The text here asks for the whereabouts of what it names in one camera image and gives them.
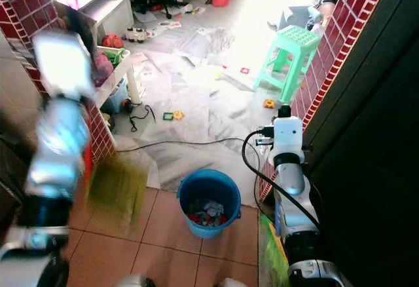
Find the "olive bristle broom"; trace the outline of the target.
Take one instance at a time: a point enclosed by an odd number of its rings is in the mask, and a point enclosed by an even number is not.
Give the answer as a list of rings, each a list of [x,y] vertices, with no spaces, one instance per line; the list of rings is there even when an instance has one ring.
[[[117,135],[116,152],[97,164],[86,188],[87,228],[115,237],[137,236],[145,201],[149,161],[135,138]]]

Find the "person lying on floor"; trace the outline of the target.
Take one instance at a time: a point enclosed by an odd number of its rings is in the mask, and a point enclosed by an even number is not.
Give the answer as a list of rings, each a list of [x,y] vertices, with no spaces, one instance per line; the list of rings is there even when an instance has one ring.
[[[318,18],[316,18],[317,24],[319,24],[321,28],[325,28],[327,23],[332,20],[333,11],[335,10],[337,2],[338,0],[320,0],[320,2],[314,6],[318,11]]]

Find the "green plastic stool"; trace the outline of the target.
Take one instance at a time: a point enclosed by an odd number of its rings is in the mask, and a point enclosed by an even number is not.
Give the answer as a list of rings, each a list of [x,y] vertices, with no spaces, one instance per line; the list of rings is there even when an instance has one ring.
[[[308,72],[320,41],[320,35],[299,26],[287,26],[276,32],[254,86],[267,83],[278,87],[281,90],[279,101],[290,104],[301,86],[303,75]]]

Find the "grey plastic bin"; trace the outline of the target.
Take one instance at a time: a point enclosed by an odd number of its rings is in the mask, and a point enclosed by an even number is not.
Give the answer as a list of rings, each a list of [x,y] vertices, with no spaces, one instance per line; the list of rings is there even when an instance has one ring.
[[[311,6],[290,6],[282,9],[280,18],[276,21],[276,30],[288,26],[297,26],[311,30],[314,24],[322,20],[320,11]]]

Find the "rubbish in bucket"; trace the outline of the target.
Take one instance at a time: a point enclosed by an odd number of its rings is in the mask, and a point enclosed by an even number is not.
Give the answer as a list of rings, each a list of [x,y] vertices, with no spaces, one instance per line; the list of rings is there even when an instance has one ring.
[[[198,226],[218,227],[227,223],[225,206],[217,201],[195,200],[187,208],[187,218]]]

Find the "blue plastic bucket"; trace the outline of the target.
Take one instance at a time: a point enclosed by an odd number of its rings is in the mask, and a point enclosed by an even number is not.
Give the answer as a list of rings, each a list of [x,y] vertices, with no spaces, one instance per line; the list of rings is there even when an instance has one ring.
[[[200,169],[188,174],[180,182],[176,193],[177,202],[185,216],[191,233],[201,239],[217,237],[242,216],[242,194],[236,182],[218,170]],[[217,201],[225,206],[228,221],[218,227],[198,226],[187,218],[187,208],[195,200]]]

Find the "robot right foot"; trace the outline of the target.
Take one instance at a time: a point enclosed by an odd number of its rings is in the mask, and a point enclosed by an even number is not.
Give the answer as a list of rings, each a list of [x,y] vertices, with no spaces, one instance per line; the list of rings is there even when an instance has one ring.
[[[215,287],[248,287],[248,286],[236,279],[225,278],[225,279],[222,279],[222,281],[219,281],[219,283],[217,283]]]

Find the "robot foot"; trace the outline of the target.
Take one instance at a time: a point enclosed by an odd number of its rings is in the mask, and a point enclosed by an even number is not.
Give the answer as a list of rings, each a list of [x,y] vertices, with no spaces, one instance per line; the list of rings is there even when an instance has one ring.
[[[152,279],[143,275],[131,275],[120,279],[114,287],[156,287]]]
[[[225,278],[225,279],[222,279],[222,281],[219,281],[219,283],[217,283],[215,287],[248,287],[248,286],[236,279]]]

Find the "red item in basket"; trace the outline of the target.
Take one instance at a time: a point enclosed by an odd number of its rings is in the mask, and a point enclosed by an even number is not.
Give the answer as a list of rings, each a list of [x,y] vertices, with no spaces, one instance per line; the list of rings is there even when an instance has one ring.
[[[102,47],[108,48],[124,48],[124,42],[119,35],[114,35],[114,33],[108,33],[101,40]]]

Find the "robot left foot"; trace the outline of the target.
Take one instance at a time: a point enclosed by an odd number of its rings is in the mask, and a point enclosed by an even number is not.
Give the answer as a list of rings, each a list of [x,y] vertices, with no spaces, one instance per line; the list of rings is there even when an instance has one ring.
[[[152,279],[143,275],[131,275],[120,279],[114,287],[156,287]]]

